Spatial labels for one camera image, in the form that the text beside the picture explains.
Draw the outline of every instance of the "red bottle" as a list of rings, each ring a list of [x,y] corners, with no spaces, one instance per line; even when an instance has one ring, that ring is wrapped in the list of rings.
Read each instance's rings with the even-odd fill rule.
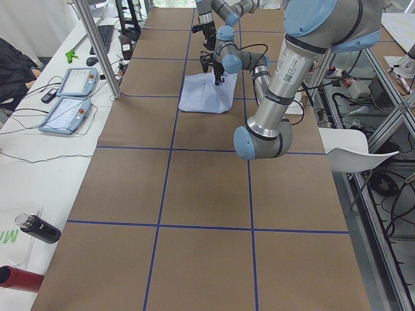
[[[26,270],[10,266],[0,267],[0,287],[37,293],[43,278],[44,275]]]

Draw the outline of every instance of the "computer mouse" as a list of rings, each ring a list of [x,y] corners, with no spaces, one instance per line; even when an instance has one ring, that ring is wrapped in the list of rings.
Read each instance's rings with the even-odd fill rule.
[[[96,63],[98,62],[98,58],[97,57],[88,57],[86,59],[86,65],[88,66],[94,66]]]

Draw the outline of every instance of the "table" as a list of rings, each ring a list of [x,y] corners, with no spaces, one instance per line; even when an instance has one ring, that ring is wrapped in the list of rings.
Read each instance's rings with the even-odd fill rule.
[[[150,11],[32,310],[370,310],[313,110],[287,155],[252,162],[232,145],[246,73],[229,112],[178,111],[196,19]],[[282,21],[247,14],[237,44],[275,66]]]
[[[105,19],[101,25],[114,24],[115,22],[116,19]],[[122,56],[116,33],[114,31],[113,43],[108,54],[111,62],[119,59],[117,54]],[[89,40],[86,40],[77,49],[76,53],[79,59],[74,59],[72,64],[68,64],[65,57],[65,52],[74,47],[84,34],[83,25],[78,23],[33,85],[33,89],[47,84],[49,79],[55,75],[63,76],[69,67],[86,67],[85,61],[89,57],[89,48],[91,47]],[[102,74],[99,64],[96,67]],[[40,102],[43,95],[44,93],[29,95],[22,100],[18,108],[50,110],[56,99],[50,104],[44,104]],[[95,111],[92,108],[92,113],[78,129],[79,133],[87,133],[86,135],[73,134],[64,137],[63,135],[48,135],[37,129],[8,133],[22,129],[17,121],[9,119],[0,130],[0,148],[6,154],[31,161],[60,155],[92,156],[98,136],[101,134],[112,106],[111,95],[110,88],[105,85],[92,98],[92,103],[98,109],[95,118],[93,118]],[[17,111],[13,116],[25,126],[35,126],[45,118],[44,114],[35,111]],[[41,207],[43,208],[41,217],[63,229],[89,162],[89,157],[70,157],[29,164],[0,155],[0,187],[3,193],[0,202],[2,209]],[[55,248],[56,244],[48,245],[35,239],[26,269],[44,274]],[[0,295],[0,310],[4,311],[29,310],[36,298],[36,294],[32,293],[3,291],[6,293]]]

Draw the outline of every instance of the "light blue joint cap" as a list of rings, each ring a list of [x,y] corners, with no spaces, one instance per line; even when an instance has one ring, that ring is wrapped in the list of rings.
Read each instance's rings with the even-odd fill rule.
[[[238,127],[233,135],[233,145],[237,155],[244,160],[255,159],[255,147],[251,135],[243,126]]]
[[[239,22],[239,14],[238,13],[231,13],[228,16],[226,16],[225,24],[229,26],[235,26]]]
[[[367,49],[369,47],[373,47],[379,39],[381,38],[381,31],[375,31],[371,34],[367,34],[363,37],[347,41],[341,43],[339,45],[334,45],[331,47],[332,53],[345,53],[345,52],[353,52],[362,49]]]
[[[267,60],[267,67],[269,68],[271,65],[271,59],[268,55],[264,55],[265,59]]]
[[[285,11],[285,31],[292,37],[313,32],[330,16],[336,3],[337,0],[291,0]]]
[[[227,73],[238,73],[242,70],[242,61],[238,56],[228,54],[222,58],[222,66]]]
[[[235,37],[235,31],[230,26],[221,26],[218,29],[217,38],[222,41],[232,41]]]

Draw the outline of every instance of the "white wall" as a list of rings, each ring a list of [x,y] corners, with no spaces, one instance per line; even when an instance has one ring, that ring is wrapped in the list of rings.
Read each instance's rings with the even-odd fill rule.
[[[0,37],[31,58],[53,56],[76,22],[65,0],[0,1]]]

